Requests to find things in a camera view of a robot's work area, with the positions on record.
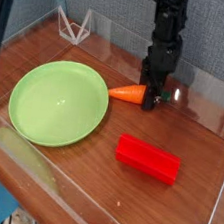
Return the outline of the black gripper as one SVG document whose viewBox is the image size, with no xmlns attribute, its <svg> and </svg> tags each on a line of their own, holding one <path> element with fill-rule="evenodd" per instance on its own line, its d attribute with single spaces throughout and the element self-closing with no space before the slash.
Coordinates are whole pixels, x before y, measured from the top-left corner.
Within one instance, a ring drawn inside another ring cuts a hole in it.
<svg viewBox="0 0 224 224">
<path fill-rule="evenodd" d="M 139 81 L 140 85 L 146 85 L 141 105 L 144 111 L 154 109 L 157 98 L 162 96 L 165 83 L 163 79 L 176 70 L 181 56 L 182 42 L 181 37 L 165 42 L 153 37 L 152 45 L 148 47 L 147 57 L 142 60 Z"/>
</svg>

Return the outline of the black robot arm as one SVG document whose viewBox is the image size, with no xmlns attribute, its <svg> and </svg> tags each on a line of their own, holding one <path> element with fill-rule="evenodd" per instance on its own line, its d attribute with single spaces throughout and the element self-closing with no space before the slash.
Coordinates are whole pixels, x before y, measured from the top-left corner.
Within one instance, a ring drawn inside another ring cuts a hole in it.
<svg viewBox="0 0 224 224">
<path fill-rule="evenodd" d="M 152 45 L 142 60 L 140 84 L 145 84 L 141 107 L 154 109 L 162 97 L 164 83 L 176 70 L 183 49 L 181 31 L 187 20 L 188 0 L 152 0 L 156 2 Z"/>
</svg>

